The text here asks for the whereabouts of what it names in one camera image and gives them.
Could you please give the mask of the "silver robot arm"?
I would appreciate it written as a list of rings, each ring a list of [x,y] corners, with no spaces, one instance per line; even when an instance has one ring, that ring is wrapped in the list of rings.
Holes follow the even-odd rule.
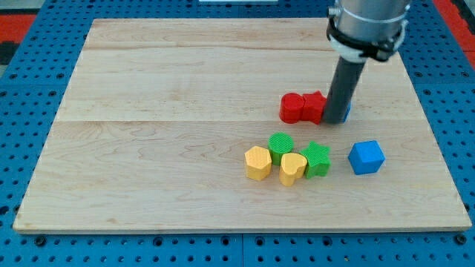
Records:
[[[327,38],[341,58],[386,62],[402,45],[411,0],[335,0],[327,9]]]

